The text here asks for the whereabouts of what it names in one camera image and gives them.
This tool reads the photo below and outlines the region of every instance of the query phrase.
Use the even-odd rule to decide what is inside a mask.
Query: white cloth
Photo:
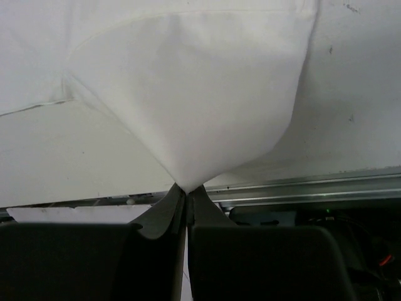
[[[0,0],[0,114],[82,100],[189,192],[291,119],[316,0]]]

